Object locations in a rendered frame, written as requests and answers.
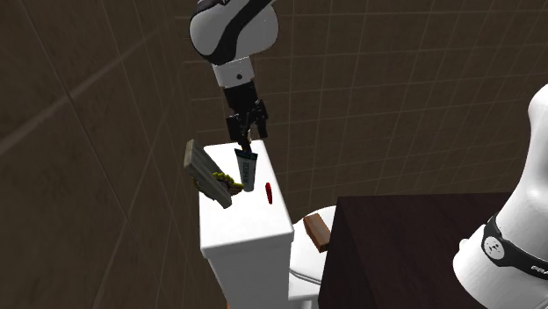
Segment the white toilet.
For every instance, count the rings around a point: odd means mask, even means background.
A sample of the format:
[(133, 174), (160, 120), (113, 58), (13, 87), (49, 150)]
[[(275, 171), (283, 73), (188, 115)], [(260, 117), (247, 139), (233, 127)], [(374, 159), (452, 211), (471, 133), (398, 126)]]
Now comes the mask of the white toilet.
[[(263, 141), (251, 143), (256, 161), (254, 189), (223, 208), (199, 197), (199, 239), (230, 309), (320, 309), (326, 261), (286, 209)], [(270, 183), (273, 204), (266, 195)]]

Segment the white toothpaste tube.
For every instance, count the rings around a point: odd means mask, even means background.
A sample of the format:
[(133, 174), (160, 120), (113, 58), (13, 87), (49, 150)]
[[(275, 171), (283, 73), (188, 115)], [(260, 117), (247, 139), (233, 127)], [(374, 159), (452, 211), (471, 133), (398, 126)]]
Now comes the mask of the white toothpaste tube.
[(246, 192), (250, 192), (254, 189), (255, 186), (256, 161), (258, 154), (253, 152), (246, 152), (241, 149), (235, 149), (234, 152), (238, 162), (243, 190)]

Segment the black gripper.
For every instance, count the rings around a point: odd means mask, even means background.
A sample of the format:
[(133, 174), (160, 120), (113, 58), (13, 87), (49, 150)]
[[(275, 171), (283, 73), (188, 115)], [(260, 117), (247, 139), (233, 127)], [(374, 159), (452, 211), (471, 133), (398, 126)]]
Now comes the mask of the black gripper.
[(250, 123), (256, 126), (259, 137), (265, 139), (268, 137), (267, 120), (269, 118), (265, 104), (262, 99), (258, 99), (253, 81), (225, 88), (223, 92), (229, 108), (235, 112), (226, 118), (229, 138), (231, 141), (237, 142), (242, 151), (251, 153), (250, 124), (248, 115), (245, 113), (251, 110), (249, 113)]

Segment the green yellow toy figure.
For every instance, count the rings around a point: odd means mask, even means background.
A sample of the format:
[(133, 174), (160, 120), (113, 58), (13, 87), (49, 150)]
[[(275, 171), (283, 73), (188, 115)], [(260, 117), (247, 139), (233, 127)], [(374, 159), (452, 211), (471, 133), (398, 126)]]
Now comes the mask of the green yellow toy figure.
[[(222, 172), (213, 172), (213, 178), (217, 180), (231, 196), (239, 194), (244, 189), (244, 185), (242, 183), (237, 183), (230, 175)], [(211, 198), (211, 196), (208, 195), (207, 192), (200, 186), (199, 181), (197, 181), (194, 177), (191, 180), (193, 186), (198, 191)]]

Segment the grey flat box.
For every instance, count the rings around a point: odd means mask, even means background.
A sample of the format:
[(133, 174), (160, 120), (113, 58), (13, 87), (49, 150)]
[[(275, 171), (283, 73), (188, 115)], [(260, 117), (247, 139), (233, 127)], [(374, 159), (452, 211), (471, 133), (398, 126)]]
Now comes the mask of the grey flat box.
[(188, 140), (186, 143), (184, 169), (199, 181), (212, 200), (217, 201), (223, 208), (228, 208), (232, 204), (229, 192), (213, 178), (213, 172), (222, 170), (195, 140)]

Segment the brown rectangular block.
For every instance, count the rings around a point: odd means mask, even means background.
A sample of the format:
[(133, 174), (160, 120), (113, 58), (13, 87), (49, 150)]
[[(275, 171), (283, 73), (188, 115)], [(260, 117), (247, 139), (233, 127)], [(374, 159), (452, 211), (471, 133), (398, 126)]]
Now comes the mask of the brown rectangular block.
[(326, 252), (330, 243), (330, 230), (319, 213), (303, 218), (306, 234), (319, 253)]

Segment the dark brown robot stand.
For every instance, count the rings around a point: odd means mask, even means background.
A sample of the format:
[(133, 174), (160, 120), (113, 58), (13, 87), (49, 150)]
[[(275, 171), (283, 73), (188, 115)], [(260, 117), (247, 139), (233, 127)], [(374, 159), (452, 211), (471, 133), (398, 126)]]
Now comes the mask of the dark brown robot stand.
[(320, 309), (485, 309), (452, 260), (507, 192), (340, 197)]

